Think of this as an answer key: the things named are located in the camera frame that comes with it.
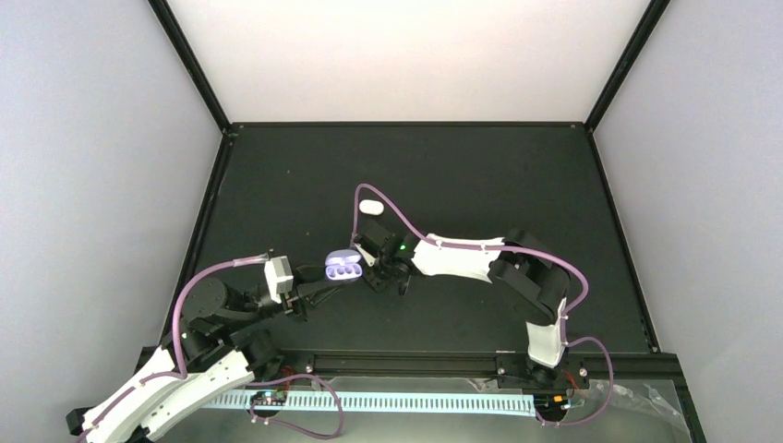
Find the white earbud charging case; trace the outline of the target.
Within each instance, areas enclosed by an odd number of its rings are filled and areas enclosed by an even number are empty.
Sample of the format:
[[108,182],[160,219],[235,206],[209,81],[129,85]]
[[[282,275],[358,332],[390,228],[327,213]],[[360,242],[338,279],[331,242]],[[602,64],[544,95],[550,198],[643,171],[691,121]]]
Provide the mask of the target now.
[[382,202],[374,199],[362,199],[359,201],[358,210],[364,215],[379,216],[384,212],[385,206]]

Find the purple charging case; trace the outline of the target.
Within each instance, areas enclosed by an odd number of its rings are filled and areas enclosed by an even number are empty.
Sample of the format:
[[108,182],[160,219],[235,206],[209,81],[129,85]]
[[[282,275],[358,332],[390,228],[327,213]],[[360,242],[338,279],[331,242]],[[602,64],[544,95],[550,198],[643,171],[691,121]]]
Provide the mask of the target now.
[[362,256],[354,249],[330,252],[325,258],[324,273],[329,281],[353,281],[363,275]]

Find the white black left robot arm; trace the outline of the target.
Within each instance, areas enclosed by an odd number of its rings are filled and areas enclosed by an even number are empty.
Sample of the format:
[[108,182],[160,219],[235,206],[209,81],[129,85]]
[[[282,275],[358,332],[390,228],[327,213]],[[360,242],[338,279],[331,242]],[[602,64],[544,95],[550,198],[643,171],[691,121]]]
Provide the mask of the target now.
[[223,394],[255,388],[249,409],[287,400],[294,381],[321,384],[286,363],[265,320],[303,320],[309,308],[353,283],[324,266],[292,269],[287,257],[243,257],[194,275],[176,297],[171,328],[146,348],[136,372],[106,400],[66,416],[78,442],[155,442]]

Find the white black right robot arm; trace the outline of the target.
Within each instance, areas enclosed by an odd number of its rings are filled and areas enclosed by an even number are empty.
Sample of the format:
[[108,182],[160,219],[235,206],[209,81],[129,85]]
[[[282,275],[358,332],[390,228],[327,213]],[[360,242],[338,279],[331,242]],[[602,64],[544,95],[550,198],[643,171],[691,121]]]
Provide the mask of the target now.
[[376,291],[391,282],[401,294],[414,276],[459,277],[491,284],[523,300],[528,337],[525,370],[540,387],[563,373],[563,328],[571,277],[543,251],[532,253],[534,239],[522,230],[504,237],[466,240],[434,233],[402,235],[368,221],[352,235],[352,246],[365,260],[366,281]]

